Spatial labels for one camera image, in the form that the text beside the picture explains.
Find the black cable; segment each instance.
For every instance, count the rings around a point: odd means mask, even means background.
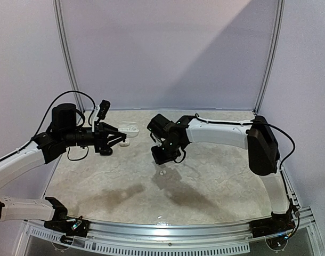
[[[297,225],[296,225],[295,230],[293,229],[293,231],[288,235],[287,239],[289,239],[295,235],[296,231],[299,229],[299,226],[300,226],[300,216],[297,217]]]
[[[86,117],[85,117],[84,114],[83,114],[81,111],[79,111],[78,109],[75,109],[75,112],[76,112],[76,114],[79,115],[79,116],[81,117],[81,119],[82,119],[82,123],[79,124],[79,125],[76,125],[76,129],[80,130],[80,129],[83,127],[83,125],[84,125],[84,123],[85,123],[85,121],[86,121]],[[46,132],[49,132],[50,130],[51,130],[51,124],[50,124],[49,128],[46,130]]]
[[[286,155],[286,156],[282,159],[282,161],[281,161],[281,163],[280,163],[280,166],[279,166],[280,169],[281,169],[282,164],[284,163],[284,161],[285,161],[289,156],[291,156],[292,153],[294,153],[294,151],[295,151],[295,141],[292,139],[292,137],[291,137],[288,133],[286,133],[284,130],[278,128],[278,127],[275,126],[275,125],[272,125],[272,124],[269,124],[269,123],[262,123],[262,122],[251,122],[251,123],[242,123],[242,124],[241,124],[241,123],[223,122],[223,121],[207,121],[207,120],[204,120],[204,119],[199,118],[199,115],[198,115],[197,113],[195,114],[195,117],[196,117],[196,119],[197,119],[198,121],[205,122],[205,123],[208,123],[208,124],[227,124],[227,125],[253,125],[253,124],[256,125],[256,124],[260,124],[260,125],[269,126],[269,127],[271,127],[271,128],[274,128],[275,130],[281,132],[281,133],[282,133],[284,136],[286,136],[286,137],[290,140],[290,142],[292,143],[292,150],[291,150],[291,152],[290,152],[288,155]]]
[[[184,155],[183,155],[183,158],[179,161],[179,162],[177,162],[175,159],[173,160],[173,162],[175,162],[176,164],[180,164],[182,161],[184,161],[185,160],[185,158],[186,158],[186,151],[185,151],[185,149],[181,149],[182,150],[182,152],[184,152]]]
[[[196,113],[194,115],[196,117],[196,119],[198,121],[201,121],[201,122],[204,122],[204,123],[208,123],[208,124],[227,124],[227,125],[241,125],[240,123],[237,123],[237,122],[226,122],[226,121],[210,121],[210,120],[204,120],[204,119],[201,119],[198,115],[198,113]]]
[[[92,123],[90,122],[90,118],[92,118],[94,111],[95,111],[95,106],[94,106],[94,108],[93,108],[93,110],[92,110],[92,112],[90,113],[89,118],[88,118],[88,124],[89,124],[90,126],[92,126]]]
[[[58,96],[57,96],[57,97],[56,97],[56,98],[51,102],[51,104],[49,105],[48,109],[46,110],[46,112],[45,112],[45,114],[44,114],[44,117],[43,117],[42,121],[40,122],[40,125],[39,125],[37,131],[35,132],[35,135],[32,136],[32,138],[31,138],[31,139],[30,139],[30,140],[29,140],[29,141],[28,141],[24,146],[22,146],[20,149],[14,151],[14,152],[11,152],[11,153],[9,153],[8,155],[6,155],[6,156],[0,158],[0,162],[3,161],[3,160],[5,160],[5,159],[8,159],[10,156],[13,156],[13,155],[17,154],[19,151],[25,149],[28,145],[30,145],[30,143],[33,141],[33,137],[35,137],[35,136],[38,134],[40,128],[42,127],[42,125],[43,125],[43,123],[44,123],[44,120],[45,120],[45,118],[46,118],[46,115],[47,115],[47,113],[49,112],[49,110],[51,109],[52,105],[57,101],[57,99],[59,99],[60,97],[62,97],[63,95],[65,95],[65,94],[67,94],[67,93],[79,93],[79,94],[82,94],[82,95],[88,97],[88,98],[92,101],[93,106],[94,106],[94,109],[95,109],[95,107],[96,107],[96,105],[95,105],[95,101],[93,100],[92,97],[90,97],[88,94],[86,94],[86,93],[84,93],[84,92],[79,92],[79,91],[71,90],[71,91],[66,91],[66,92],[61,93],[61,94],[58,95]]]
[[[78,159],[70,159],[70,157],[69,157],[69,153],[70,153],[70,147],[68,147],[69,149],[68,149],[68,153],[67,153],[67,158],[70,160],[70,161],[80,161],[80,160],[83,160],[84,158],[86,158],[87,156],[88,156],[88,153],[89,153],[89,148],[88,148],[88,146],[86,146],[86,148],[87,148],[87,153],[86,153],[86,155],[84,156],[84,157],[81,157],[81,158],[78,158]]]

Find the gray wall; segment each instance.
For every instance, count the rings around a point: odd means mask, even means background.
[[[50,102],[70,88],[52,1],[0,1],[0,157],[29,140]],[[38,198],[52,170],[32,170],[1,193]],[[20,223],[0,223],[1,256],[12,255]]]
[[[325,244],[325,0],[286,1],[261,114],[296,141],[285,166]],[[285,155],[290,143],[279,139]]]
[[[112,109],[253,109],[277,2],[62,1],[79,88]]]

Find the wire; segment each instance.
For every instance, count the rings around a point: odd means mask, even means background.
[[[207,121],[207,120],[204,120],[204,119],[199,118],[199,115],[198,115],[197,113],[195,114],[195,117],[196,117],[196,119],[197,119],[198,121],[205,122],[205,123],[209,123],[209,124],[226,124],[226,125],[253,125],[253,124],[256,125],[256,124],[260,124],[260,125],[269,126],[269,127],[273,128],[273,129],[275,129],[275,130],[281,132],[284,136],[286,136],[286,137],[290,140],[290,142],[291,142],[291,144],[292,144],[292,150],[290,151],[290,153],[289,153],[288,155],[286,155],[286,156],[282,159],[282,161],[281,161],[281,163],[280,163],[280,166],[279,166],[279,169],[281,169],[282,164],[284,163],[284,161],[285,161],[289,156],[291,156],[291,155],[294,153],[294,151],[295,151],[295,141],[292,139],[292,137],[291,137],[288,133],[286,133],[284,130],[278,128],[278,127],[275,126],[275,125],[272,125],[272,124],[269,124],[269,123],[262,123],[262,122],[234,123],[234,122],[223,122],[223,121]]]
[[[69,149],[68,149],[68,153],[67,153],[67,158],[68,158],[70,161],[80,161],[80,160],[83,160],[84,158],[86,158],[86,157],[88,156],[88,153],[89,153],[89,147],[86,146],[86,148],[87,148],[87,153],[86,153],[86,155],[85,155],[84,157],[81,157],[81,158],[78,158],[78,159],[71,159],[71,158],[69,157],[70,147],[68,147],[68,148],[69,148]]]
[[[295,235],[296,231],[299,229],[299,226],[300,226],[300,216],[297,217],[297,225],[296,225],[296,228],[293,229],[293,230],[289,233],[287,239],[289,239],[289,238],[291,238],[291,237],[293,237],[293,236]]]
[[[89,115],[89,118],[88,118],[88,124],[89,124],[90,126],[92,126],[92,123],[90,122],[90,118],[92,118],[94,111],[95,111],[95,105],[94,105],[94,108],[93,108],[92,112],[91,112],[90,115]]]
[[[238,122],[225,122],[225,121],[210,121],[210,120],[205,120],[201,119],[198,115],[198,113],[195,114],[195,117],[198,121],[208,123],[208,124],[227,124],[227,125],[241,125],[241,123]]]
[[[49,110],[51,109],[52,105],[53,105],[53,104],[54,104],[54,103],[55,103],[55,102],[56,102],[60,97],[62,97],[63,95],[65,95],[65,94],[67,94],[67,93],[79,93],[79,94],[82,94],[82,95],[88,97],[88,98],[92,101],[93,106],[94,106],[94,109],[96,108],[95,101],[93,100],[93,98],[90,97],[88,94],[86,94],[86,93],[84,93],[84,92],[70,90],[70,91],[66,91],[66,92],[61,93],[61,94],[58,95],[58,96],[57,96],[57,97],[56,97],[56,98],[51,102],[51,104],[49,105],[48,109],[46,110],[46,112],[45,112],[45,114],[44,114],[44,117],[43,117],[42,121],[40,122],[40,125],[39,125],[37,131],[35,132],[35,135],[32,136],[32,138],[31,138],[31,139],[30,139],[30,140],[29,140],[29,141],[28,141],[24,146],[22,146],[22,147],[19,148],[18,150],[15,150],[14,152],[11,152],[11,153],[9,153],[8,155],[6,155],[6,156],[0,158],[0,162],[3,161],[3,160],[5,160],[5,159],[8,159],[9,157],[11,157],[11,156],[13,156],[13,155],[15,155],[15,154],[17,154],[19,151],[25,149],[28,145],[30,145],[30,143],[33,141],[33,137],[35,137],[35,136],[38,134],[40,128],[42,127],[42,125],[43,125],[43,123],[44,123],[44,121],[45,121],[46,115],[47,115],[47,113],[49,112]]]
[[[180,164],[182,161],[184,161],[185,160],[185,158],[186,158],[186,151],[185,151],[185,149],[181,149],[182,150],[182,152],[184,153],[184,155],[183,155],[183,158],[179,161],[179,162],[177,162],[175,159],[173,160],[173,162],[175,162],[176,164]]]

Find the aluminum frame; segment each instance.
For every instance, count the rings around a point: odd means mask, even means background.
[[[299,228],[306,228],[310,234],[314,255],[324,256],[311,209],[309,207],[301,209],[300,213]],[[146,252],[150,256],[157,256],[159,253],[161,256],[168,254],[173,256],[178,252],[185,256],[192,255],[191,252],[194,256],[197,252],[203,256],[206,256],[207,253],[209,255],[237,255],[250,251],[249,242],[266,239],[266,237],[253,238],[249,231],[248,221],[190,226],[136,225],[93,221],[90,228],[87,238],[75,237],[73,245],[68,247],[106,255],[121,255],[120,250],[133,251],[136,255],[144,255]],[[67,246],[59,242],[62,233],[45,229],[41,221],[24,221],[15,255],[25,254],[31,236]]]
[[[271,70],[273,67],[275,54],[276,54],[276,50],[277,50],[277,44],[279,41],[279,35],[280,35],[280,31],[281,31],[281,23],[282,23],[282,16],[283,16],[284,8],[285,8],[285,0],[279,0],[277,12],[275,15],[273,37],[272,37],[272,41],[271,41],[270,48],[269,48],[269,56],[267,59],[267,66],[265,68],[262,86],[259,91],[256,103],[255,103],[255,108],[254,108],[254,112],[257,114],[258,114],[259,110],[261,109],[264,94],[267,89],[268,81],[269,81]]]
[[[54,11],[55,11],[56,24],[57,24],[60,43],[61,43],[62,53],[63,53],[63,57],[64,57],[64,62],[66,64],[67,73],[68,73],[68,77],[70,80],[70,85],[73,90],[79,91],[74,68],[72,66],[72,61],[71,61],[71,57],[70,57],[69,46],[68,46],[68,41],[67,41],[67,37],[66,37],[66,31],[64,28],[61,1],[53,0],[53,6],[54,6]],[[76,100],[77,108],[80,111],[84,112],[85,108],[83,105],[83,101],[81,99],[81,95],[74,93],[74,97]]]
[[[76,80],[74,68],[72,65],[71,57],[70,57],[66,32],[65,32],[65,28],[64,28],[61,0],[53,0],[53,5],[54,5],[54,10],[55,10],[56,23],[57,23],[57,28],[58,28],[58,32],[59,32],[59,38],[60,38],[60,42],[61,42],[63,57],[64,57],[64,61],[66,63],[66,68],[67,68],[67,73],[69,76],[70,84],[71,84],[71,87],[73,90],[79,91],[78,83]],[[271,40],[271,44],[270,44],[270,48],[269,48],[269,55],[267,58],[267,65],[266,65],[265,72],[263,75],[261,89],[258,93],[255,105],[253,107],[253,111],[255,113],[258,113],[261,108],[264,94],[265,94],[267,84],[268,84],[268,81],[270,78],[273,62],[275,59],[277,44],[278,44],[278,40],[279,40],[279,34],[280,34],[280,30],[281,30],[281,22],[282,22],[284,6],[285,6],[285,0],[279,0],[278,8],[277,8],[277,11],[275,14],[273,35],[272,35],[272,40]],[[81,95],[74,94],[74,96],[75,96],[75,100],[76,100],[77,107],[79,108],[79,110],[81,110],[83,112],[86,111],[86,109],[84,108],[84,105],[83,105],[83,101],[81,99]]]

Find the vent grille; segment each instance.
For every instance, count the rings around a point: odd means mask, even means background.
[[[31,235],[60,244],[61,235],[44,229],[32,227]],[[250,252],[249,243],[239,243],[230,246],[218,246],[211,249],[138,249],[124,246],[113,246],[102,242],[85,241],[84,247],[70,246],[71,248],[97,252],[114,256],[218,256],[238,255]]]

